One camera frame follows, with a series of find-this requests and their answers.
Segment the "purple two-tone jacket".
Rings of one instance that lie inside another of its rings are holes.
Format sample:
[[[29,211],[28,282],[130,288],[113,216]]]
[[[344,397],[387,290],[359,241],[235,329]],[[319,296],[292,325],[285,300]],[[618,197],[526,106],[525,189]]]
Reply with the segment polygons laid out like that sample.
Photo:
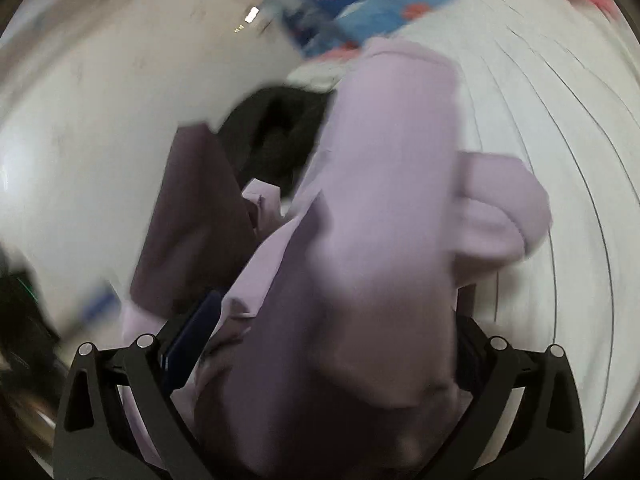
[[[548,194],[461,151],[457,72],[375,38],[338,85],[286,216],[218,134],[178,129],[124,309],[126,340],[222,292],[175,398],[216,476],[371,479],[427,462],[466,408],[458,288],[528,256]]]

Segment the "pink pillow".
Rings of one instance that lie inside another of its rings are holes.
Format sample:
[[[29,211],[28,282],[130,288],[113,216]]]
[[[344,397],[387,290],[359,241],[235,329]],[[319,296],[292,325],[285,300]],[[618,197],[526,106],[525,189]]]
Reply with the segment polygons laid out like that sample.
[[[360,49],[353,44],[343,44],[341,47],[336,47],[328,52],[324,52],[316,57],[316,61],[346,61],[356,58],[360,55]]]

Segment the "white wall switch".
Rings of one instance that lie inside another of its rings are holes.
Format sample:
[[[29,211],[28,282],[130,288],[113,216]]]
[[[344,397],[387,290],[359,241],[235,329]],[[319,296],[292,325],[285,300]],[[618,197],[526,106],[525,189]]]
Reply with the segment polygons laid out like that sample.
[[[235,26],[233,31],[236,34],[240,34],[243,30],[251,28],[258,20],[260,15],[260,9],[258,6],[250,6],[243,17],[240,19],[239,24]]]

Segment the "black garment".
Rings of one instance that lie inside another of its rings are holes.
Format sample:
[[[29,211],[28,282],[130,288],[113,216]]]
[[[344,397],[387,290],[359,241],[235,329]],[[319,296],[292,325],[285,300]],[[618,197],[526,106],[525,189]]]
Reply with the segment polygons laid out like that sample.
[[[332,92],[267,86],[239,102],[217,133],[238,185],[258,179],[290,195],[332,100]]]

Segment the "white striped duvet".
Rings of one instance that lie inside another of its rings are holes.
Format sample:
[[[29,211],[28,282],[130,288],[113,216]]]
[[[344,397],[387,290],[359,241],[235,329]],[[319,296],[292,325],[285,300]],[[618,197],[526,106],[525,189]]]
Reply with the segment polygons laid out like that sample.
[[[399,36],[457,64],[463,145],[520,158],[549,194],[550,233],[478,284],[473,315],[565,349],[596,468],[639,403],[638,41],[567,0],[452,0]]]

